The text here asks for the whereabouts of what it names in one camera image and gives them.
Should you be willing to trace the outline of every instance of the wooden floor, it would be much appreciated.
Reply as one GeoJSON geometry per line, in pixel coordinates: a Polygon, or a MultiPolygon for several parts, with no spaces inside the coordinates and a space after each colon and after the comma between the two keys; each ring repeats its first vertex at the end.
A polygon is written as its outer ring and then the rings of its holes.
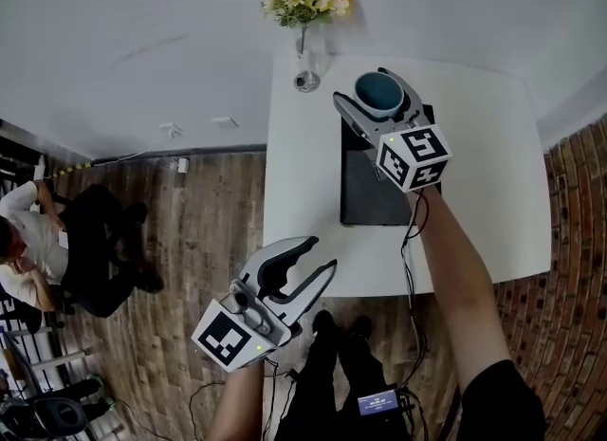
{"type": "MultiPolygon", "coordinates": [[[[543,401],[549,440],[590,439],[607,409],[605,127],[604,119],[602,125],[565,140],[546,156],[552,269],[496,287],[512,359],[543,401]]],[[[190,397],[224,375],[196,350],[190,335],[211,298],[225,295],[229,280],[261,246],[264,172],[264,154],[242,154],[192,156],[187,175],[176,172],[174,158],[162,158],[78,171],[56,180],[57,191],[68,197],[98,182],[125,206],[135,200],[147,203],[145,251],[166,285],[155,296],[136,291],[108,320],[82,311],[67,320],[67,349],[89,352],[85,360],[72,364],[73,380],[98,372],[115,398],[133,408],[130,413],[120,404],[95,422],[99,438],[157,439],[140,422],[174,441],[194,440],[190,397]]],[[[422,400],[434,439],[451,403],[455,374],[433,295],[421,296],[418,304],[429,353],[411,388],[422,400]]],[[[358,314],[371,316],[371,346],[384,364],[386,380],[399,382],[407,375],[415,343],[406,298],[320,301],[304,317],[303,335],[274,357],[279,372],[304,365],[312,340],[310,323],[322,307],[344,327],[358,314]]],[[[289,380],[279,377],[272,433],[289,385],[289,380]]],[[[221,390],[211,386],[193,401],[198,439],[207,439],[221,390]]],[[[338,365],[338,405],[346,394],[338,365]]],[[[268,378],[266,414],[270,398],[268,378]]],[[[423,439],[421,430],[415,439],[423,439]]]]}

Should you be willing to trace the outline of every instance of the flower bouquet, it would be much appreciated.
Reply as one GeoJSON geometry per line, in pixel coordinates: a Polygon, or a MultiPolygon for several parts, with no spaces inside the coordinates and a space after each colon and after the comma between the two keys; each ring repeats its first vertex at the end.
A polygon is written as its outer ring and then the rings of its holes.
{"type": "Polygon", "coordinates": [[[310,24],[331,23],[334,16],[346,17],[352,10],[352,0],[267,0],[262,3],[264,15],[272,16],[281,27],[298,28],[301,37],[297,40],[297,54],[302,66],[307,67],[295,79],[295,86],[303,92],[318,88],[321,79],[314,73],[314,55],[311,44],[306,41],[310,24]]]}

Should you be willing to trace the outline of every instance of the glass vase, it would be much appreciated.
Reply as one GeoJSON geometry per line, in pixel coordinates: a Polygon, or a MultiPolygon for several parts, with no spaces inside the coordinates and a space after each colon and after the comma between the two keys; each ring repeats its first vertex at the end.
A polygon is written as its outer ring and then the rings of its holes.
{"type": "Polygon", "coordinates": [[[295,51],[300,73],[293,84],[300,92],[313,92],[321,84],[328,59],[326,38],[320,24],[296,28],[295,51]]]}

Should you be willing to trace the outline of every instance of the black pants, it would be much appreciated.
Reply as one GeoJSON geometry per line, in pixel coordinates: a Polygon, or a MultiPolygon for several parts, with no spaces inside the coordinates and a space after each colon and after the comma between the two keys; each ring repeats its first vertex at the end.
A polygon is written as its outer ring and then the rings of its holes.
{"type": "Polygon", "coordinates": [[[275,441],[335,439],[411,439],[401,413],[361,417],[358,398],[387,390],[381,362],[371,355],[361,337],[341,343],[319,334],[298,378],[288,414],[280,423],[275,441]],[[350,382],[350,393],[337,412],[333,371],[340,356],[350,382]]]}
{"type": "MultiPolygon", "coordinates": [[[[101,385],[97,380],[89,378],[87,380],[83,380],[82,382],[78,382],[77,384],[65,387],[64,389],[60,389],[59,391],[51,391],[36,395],[35,397],[29,398],[28,403],[33,405],[36,400],[49,397],[66,397],[68,399],[75,400],[76,402],[80,402],[82,398],[96,393],[100,387],[101,385]]],[[[100,400],[94,404],[83,405],[84,414],[86,414],[86,420],[88,422],[92,422],[98,417],[101,417],[107,413],[109,409],[110,408],[107,405],[107,402],[104,400],[100,400]]]]}
{"type": "Polygon", "coordinates": [[[105,224],[117,232],[127,227],[119,201],[102,185],[92,185],[69,204],[61,218],[69,243],[62,287],[91,315],[107,318],[133,291],[137,274],[124,269],[109,279],[110,246],[105,224]]]}

